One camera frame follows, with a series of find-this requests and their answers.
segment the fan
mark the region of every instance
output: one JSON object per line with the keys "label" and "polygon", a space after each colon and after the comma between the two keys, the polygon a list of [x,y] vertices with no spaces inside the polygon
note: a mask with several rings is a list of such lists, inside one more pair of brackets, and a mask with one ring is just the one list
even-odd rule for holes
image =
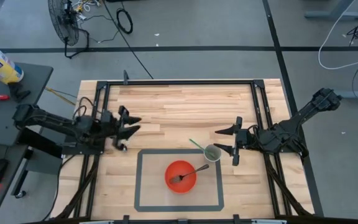
{"label": "fan", "polygon": [[[60,40],[65,43],[65,57],[72,58],[89,48],[90,34],[84,29],[78,28],[76,11],[70,0],[48,0],[50,19]],[[78,42],[78,33],[86,34],[86,47],[71,56],[67,56],[67,45],[74,46]]]}

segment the gray tape rectangle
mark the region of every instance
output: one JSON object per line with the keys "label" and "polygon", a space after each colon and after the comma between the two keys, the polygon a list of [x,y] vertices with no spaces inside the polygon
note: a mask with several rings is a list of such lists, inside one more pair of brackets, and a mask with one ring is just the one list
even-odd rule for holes
{"label": "gray tape rectangle", "polygon": [[199,149],[142,149],[137,155],[135,209],[138,212],[217,212],[224,207],[221,161],[216,162],[216,183],[218,205],[200,206],[140,206],[140,183],[142,181],[142,160],[144,154],[202,154]]}

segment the desk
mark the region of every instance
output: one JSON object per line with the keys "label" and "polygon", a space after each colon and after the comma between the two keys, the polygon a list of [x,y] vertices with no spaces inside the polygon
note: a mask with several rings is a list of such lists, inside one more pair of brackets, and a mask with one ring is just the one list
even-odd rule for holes
{"label": "desk", "polygon": [[[230,127],[236,116],[242,116],[243,128],[256,124],[249,85],[222,85],[219,80],[214,85],[153,85],[156,80],[149,82],[149,85],[113,85],[109,89],[108,110],[117,116],[118,107],[124,105],[131,116],[142,118],[142,127],[130,138],[127,152],[113,149],[111,140],[106,141],[105,152],[99,160],[92,220],[122,220],[123,215],[129,215],[131,220],[232,219],[233,214],[239,214],[240,218],[273,218],[263,155],[246,150],[240,152],[237,167],[231,165],[232,158],[223,152],[224,208],[221,211],[138,212],[134,208],[137,155],[141,149],[194,149],[189,138],[202,145],[214,142],[233,145],[233,136],[218,135],[214,131]],[[280,80],[266,79],[264,83],[273,122],[288,119]],[[86,96],[93,100],[96,84],[97,81],[82,81],[78,97]],[[257,94],[259,103],[262,103],[261,93]],[[99,110],[103,95],[99,99]],[[265,116],[262,120],[266,127]],[[77,156],[62,169],[52,217],[63,210],[76,192],[82,159]],[[281,160],[288,188],[302,206],[313,213],[300,158],[294,153],[281,153]],[[281,193],[278,188],[276,191],[283,213]]]}
{"label": "desk", "polygon": [[[26,63],[17,64],[25,72],[24,78],[21,81],[21,84],[24,86],[23,90],[31,91],[31,94],[22,103],[36,104],[49,81],[53,68]],[[9,94],[7,85],[1,82],[0,94]],[[0,103],[0,159],[5,157],[9,161],[0,185],[0,206],[28,148],[26,144],[15,145],[20,135],[20,131],[14,127],[12,119],[16,106],[17,103],[13,100]]]}
{"label": "desk", "polygon": [[[20,82],[22,90],[30,90],[31,94],[21,101],[21,104],[37,104],[45,86],[47,85],[53,68],[41,65],[17,63],[24,71],[24,78]],[[7,85],[0,82],[0,94],[9,95]],[[13,146],[17,142],[20,131],[13,125],[13,115],[16,112],[16,103],[13,100],[0,103],[0,144]]]}

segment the orange bowl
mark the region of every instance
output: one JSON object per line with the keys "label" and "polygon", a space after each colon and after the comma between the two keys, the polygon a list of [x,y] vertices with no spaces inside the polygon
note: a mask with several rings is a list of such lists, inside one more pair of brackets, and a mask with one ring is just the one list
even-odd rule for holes
{"label": "orange bowl", "polygon": [[168,188],[171,189],[173,192],[178,194],[184,194],[189,192],[197,181],[197,174],[190,174],[183,178],[183,180],[179,183],[171,184],[169,180],[174,178],[178,175],[185,175],[190,172],[193,172],[195,169],[194,167],[186,162],[186,161],[175,161],[172,162],[165,171],[165,183],[167,184]]}

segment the gray floor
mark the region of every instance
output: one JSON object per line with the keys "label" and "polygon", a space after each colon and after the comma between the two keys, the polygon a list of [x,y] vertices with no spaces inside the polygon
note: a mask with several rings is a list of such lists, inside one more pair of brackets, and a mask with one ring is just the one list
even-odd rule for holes
{"label": "gray floor", "polygon": [[[269,0],[281,46],[319,46],[333,22],[309,21],[307,10],[331,9],[337,1]],[[108,4],[115,14],[119,3]],[[134,33],[127,36],[137,47],[249,45],[272,46],[262,1],[259,0],[147,0],[125,2],[134,20]],[[351,7],[358,10],[358,1]],[[104,14],[92,8],[88,15]],[[344,37],[358,22],[341,22],[328,46],[345,46]],[[108,39],[116,32],[112,23],[95,18],[83,24],[95,39]],[[75,47],[81,47],[84,37]],[[92,47],[124,47],[122,37]],[[0,11],[0,48],[63,47],[53,29],[46,1],[5,0]],[[139,52],[155,78],[281,78],[275,52]],[[48,86],[76,94],[81,80],[121,79],[126,69],[132,79],[148,78],[131,53],[85,53],[72,60],[61,53],[9,54],[17,62],[50,65],[55,71]],[[317,52],[284,52],[285,63],[298,107],[322,87],[350,90],[357,67],[325,70]],[[323,52],[328,66],[358,61],[358,52]],[[355,84],[358,90],[358,78]],[[56,114],[71,116],[73,107],[44,92],[39,105]],[[358,218],[358,107],[343,100],[334,112],[321,113],[304,126],[311,163],[327,217]],[[49,210],[56,177],[29,174],[24,189],[28,197],[7,196],[0,209],[0,223],[40,220]]]}

